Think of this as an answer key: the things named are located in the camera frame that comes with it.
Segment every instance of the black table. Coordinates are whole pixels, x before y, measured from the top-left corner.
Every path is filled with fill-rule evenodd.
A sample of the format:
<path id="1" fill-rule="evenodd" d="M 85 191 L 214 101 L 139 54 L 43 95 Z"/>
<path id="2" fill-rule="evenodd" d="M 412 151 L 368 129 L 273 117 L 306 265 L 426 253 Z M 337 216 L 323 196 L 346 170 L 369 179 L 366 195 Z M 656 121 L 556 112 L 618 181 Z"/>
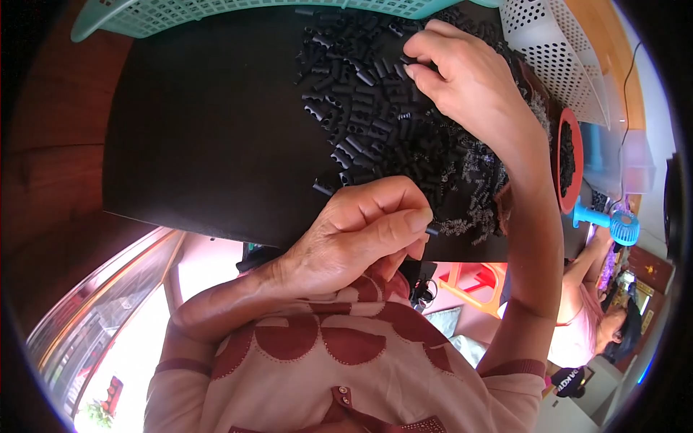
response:
<path id="1" fill-rule="evenodd" d="M 465 1 L 474 18 L 498 11 Z M 289 247 L 327 197 L 311 186 L 336 173 L 327 133 L 301 109 L 294 57 L 310 19 L 293 7 L 230 12 L 132 44 L 113 98 L 103 161 L 108 212 L 217 238 Z M 401 52 L 403 40 L 388 49 Z M 582 202 L 591 203 L 584 186 Z M 588 225 L 564 218 L 565 254 Z M 507 240 L 473 247 L 431 239 L 426 260 L 504 262 Z"/>

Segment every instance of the forearm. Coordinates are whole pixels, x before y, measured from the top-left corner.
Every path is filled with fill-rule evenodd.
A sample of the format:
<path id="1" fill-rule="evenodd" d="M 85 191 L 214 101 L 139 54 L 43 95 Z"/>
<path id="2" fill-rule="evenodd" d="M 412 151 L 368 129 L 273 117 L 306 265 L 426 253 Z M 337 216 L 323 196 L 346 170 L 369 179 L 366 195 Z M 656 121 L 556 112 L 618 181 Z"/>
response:
<path id="1" fill-rule="evenodd" d="M 561 301 L 563 227 L 550 170 L 548 143 L 543 154 L 504 159 L 513 208 L 509 221 L 508 264 L 512 299 L 539 317 L 556 318 Z"/>
<path id="2" fill-rule="evenodd" d="M 561 301 L 563 231 L 546 154 L 500 156 L 513 195 L 508 233 L 511 298 L 480 373 L 512 360 L 546 361 Z"/>
<path id="3" fill-rule="evenodd" d="M 295 299 L 279 260 L 190 298 L 171 316 L 180 333 L 197 342 L 218 344 L 231 331 Z"/>

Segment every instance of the pink shirt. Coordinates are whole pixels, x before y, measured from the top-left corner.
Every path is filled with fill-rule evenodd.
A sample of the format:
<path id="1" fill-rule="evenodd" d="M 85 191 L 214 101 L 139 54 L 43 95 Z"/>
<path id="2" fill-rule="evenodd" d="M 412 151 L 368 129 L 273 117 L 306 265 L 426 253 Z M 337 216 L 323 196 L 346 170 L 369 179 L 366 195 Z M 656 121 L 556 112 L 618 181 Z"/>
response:
<path id="1" fill-rule="evenodd" d="M 367 271 L 235 330 L 213 366 L 163 362 L 145 432 L 310 432 L 345 416 L 372 432 L 531 432 L 545 367 L 480 376 L 407 300 L 397 274 Z"/>
<path id="2" fill-rule="evenodd" d="M 595 356 L 597 325 L 604 317 L 599 302 L 580 285 L 582 308 L 570 321 L 556 325 L 549 348 L 549 361 L 563 368 L 587 365 Z"/>

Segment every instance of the red plate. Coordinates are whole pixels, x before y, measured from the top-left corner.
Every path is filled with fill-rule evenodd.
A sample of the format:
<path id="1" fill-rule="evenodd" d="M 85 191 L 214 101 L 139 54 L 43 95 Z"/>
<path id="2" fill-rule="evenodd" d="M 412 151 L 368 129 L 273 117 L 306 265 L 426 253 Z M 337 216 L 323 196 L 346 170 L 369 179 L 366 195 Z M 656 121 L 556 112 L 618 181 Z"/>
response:
<path id="1" fill-rule="evenodd" d="M 575 158 L 575 173 L 572 174 L 572 183 L 568 187 L 568 191 L 565 193 L 565 197 L 561 197 L 561 127 L 563 122 L 568 122 L 570 124 L 570 131 L 572 132 L 572 147 L 573 147 L 573 157 Z M 582 154 L 582 135 L 580 134 L 580 125 L 577 124 L 577 119 L 575 114 L 573 114 L 570 108 L 564 108 L 561 112 L 561 120 L 559 122 L 559 136 L 556 139 L 556 152 L 554 155 L 554 164 L 551 164 L 554 169 L 554 185 L 556 186 L 556 195 L 559 199 L 559 206 L 561 207 L 561 212 L 564 214 L 569 214 L 572 208 L 575 206 L 577 198 L 580 196 L 580 188 L 582 187 L 582 170 L 584 164 L 584 156 Z"/>

